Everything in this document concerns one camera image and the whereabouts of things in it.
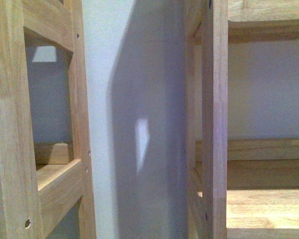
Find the wooden frame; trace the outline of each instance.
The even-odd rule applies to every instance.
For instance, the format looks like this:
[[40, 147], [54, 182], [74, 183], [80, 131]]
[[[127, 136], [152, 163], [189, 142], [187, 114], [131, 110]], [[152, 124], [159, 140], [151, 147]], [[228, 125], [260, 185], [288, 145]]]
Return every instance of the wooden frame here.
[[[34, 150], [25, 46], [46, 44], [68, 54], [73, 147]], [[81, 1], [0, 0], [0, 239], [43, 239], [77, 202], [96, 238], [88, 125]]]
[[[227, 153], [228, 160], [279, 159], [280, 167], [288, 168], [290, 172], [295, 169], [289, 167], [285, 159], [299, 159], [299, 139], [229, 140], [227, 149], [227, 43], [299, 39], [299, 0], [296, 2], [187, 0], [185, 35], [187, 49], [189, 49], [188, 39], [196, 44], [202, 44], [203, 57], [202, 132], [204, 141], [196, 144], [196, 161], [201, 161], [199, 169], [192, 167], [193, 139], [191, 132], [188, 132], [194, 131], [193, 116], [186, 116], [188, 236], [191, 239], [224, 239], [227, 238]], [[189, 52], [186, 51], [186, 57], [189, 57], [186, 59], [187, 64], [193, 62], [193, 53], [189, 54]], [[188, 94], [194, 94], [194, 92], [188, 85], [190, 84], [188, 79], [194, 73], [191, 72], [190, 66], [187, 66], [186, 70], [188, 89], [186, 98], [190, 99], [191, 96]], [[187, 100], [186, 107], [191, 109], [193, 103]], [[251, 168], [251, 161], [235, 162], [229, 162], [228, 165], [235, 168], [237, 163], [243, 164], [246, 171]], [[293, 162], [299, 167], [299, 160]], [[299, 186], [299, 180], [291, 185], [291, 187], [294, 186]], [[228, 238], [234, 238], [235, 230], [230, 232]], [[284, 232], [297, 235], [294, 231]], [[250, 232], [242, 233], [250, 237]], [[268, 235], [266, 230], [260, 230], [258, 233]]]

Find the screw hole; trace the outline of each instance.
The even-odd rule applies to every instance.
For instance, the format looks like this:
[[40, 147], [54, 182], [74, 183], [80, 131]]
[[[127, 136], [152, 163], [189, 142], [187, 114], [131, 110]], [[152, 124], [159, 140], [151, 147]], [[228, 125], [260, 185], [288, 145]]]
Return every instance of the screw hole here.
[[25, 221], [24, 227], [25, 227], [25, 229], [28, 229], [28, 228], [30, 228], [30, 226], [31, 226], [31, 221], [30, 221], [30, 219], [28, 219]]

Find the wooden shelving unit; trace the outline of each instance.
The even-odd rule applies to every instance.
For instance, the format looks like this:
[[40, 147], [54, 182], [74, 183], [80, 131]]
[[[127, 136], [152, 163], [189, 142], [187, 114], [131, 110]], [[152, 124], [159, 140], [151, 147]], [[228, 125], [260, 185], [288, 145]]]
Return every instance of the wooden shelving unit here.
[[[227, 141], [228, 42], [299, 39], [299, 0], [187, 0], [185, 39], [188, 237], [299, 238], [299, 139]], [[194, 135], [196, 44], [203, 142]]]
[[[0, 0], [0, 239], [44, 239], [79, 207], [96, 238], [80, 0]], [[25, 47], [69, 62], [73, 143], [33, 143]]]

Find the wooden shelf board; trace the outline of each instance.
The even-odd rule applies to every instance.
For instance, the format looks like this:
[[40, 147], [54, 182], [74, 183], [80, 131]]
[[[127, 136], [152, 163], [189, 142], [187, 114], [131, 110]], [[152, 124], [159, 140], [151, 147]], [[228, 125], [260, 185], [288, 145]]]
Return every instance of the wooden shelf board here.
[[[202, 1], [187, 0], [186, 24], [201, 44]], [[299, 40], [299, 0], [229, 0], [230, 43]]]
[[227, 183], [228, 239], [299, 239], [299, 160], [230, 161]]
[[73, 52], [71, 13], [58, 0], [22, 0], [26, 46], [54, 45]]
[[[201, 161], [202, 144], [196, 142], [196, 161]], [[228, 140], [228, 161], [276, 159], [299, 159], [299, 138]]]
[[34, 143], [36, 164], [67, 164], [74, 159], [73, 145], [67, 143]]
[[83, 194], [82, 162], [37, 165], [44, 237], [47, 237]]

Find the light patch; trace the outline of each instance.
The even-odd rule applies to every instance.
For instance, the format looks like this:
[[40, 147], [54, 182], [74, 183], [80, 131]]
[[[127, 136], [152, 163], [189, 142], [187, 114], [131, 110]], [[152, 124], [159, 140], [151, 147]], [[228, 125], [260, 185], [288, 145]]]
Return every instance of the light patch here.
[[138, 119], [135, 125], [137, 174], [143, 168], [146, 151], [150, 141], [148, 119]]
[[38, 46], [32, 62], [56, 62], [56, 48], [54, 46]]

